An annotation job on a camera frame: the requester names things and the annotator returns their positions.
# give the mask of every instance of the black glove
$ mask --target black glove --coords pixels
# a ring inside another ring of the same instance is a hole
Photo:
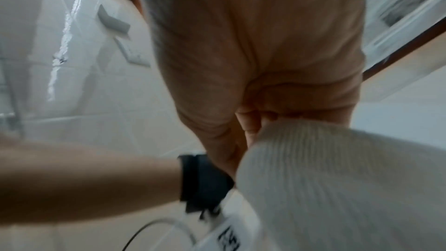
[[[216,168],[206,154],[181,155],[183,186],[181,201],[186,213],[214,211],[234,187],[232,178]]]

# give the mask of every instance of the brown wooden trim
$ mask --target brown wooden trim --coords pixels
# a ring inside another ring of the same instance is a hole
[[[397,62],[401,58],[410,54],[412,51],[425,45],[426,43],[428,43],[429,41],[438,37],[439,35],[441,35],[444,32],[446,32],[446,18],[443,18],[437,24],[435,24],[432,27],[430,27],[429,29],[427,29],[425,32],[423,32],[418,37],[416,37],[415,39],[413,39],[412,41],[410,41],[409,43],[404,45],[402,48],[395,51],[392,55],[390,55],[383,61],[379,62],[378,64],[374,65],[370,69],[366,70],[363,73],[363,81],[371,78],[372,76],[374,76],[377,73],[381,72],[382,70],[386,69],[393,63]]]

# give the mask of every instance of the ribbed fabric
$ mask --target ribbed fabric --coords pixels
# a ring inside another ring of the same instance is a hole
[[[282,251],[446,250],[446,152],[334,125],[269,125],[237,187]]]

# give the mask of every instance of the skin crease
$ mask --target skin crease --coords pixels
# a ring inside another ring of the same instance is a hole
[[[234,113],[248,145],[284,117],[348,126],[364,67],[365,0],[142,4],[181,121],[231,176],[243,155]]]

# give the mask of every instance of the black wristband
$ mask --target black wristband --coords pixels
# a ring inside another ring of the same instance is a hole
[[[194,155],[180,155],[183,170],[180,201],[189,201],[198,189],[198,158]]]

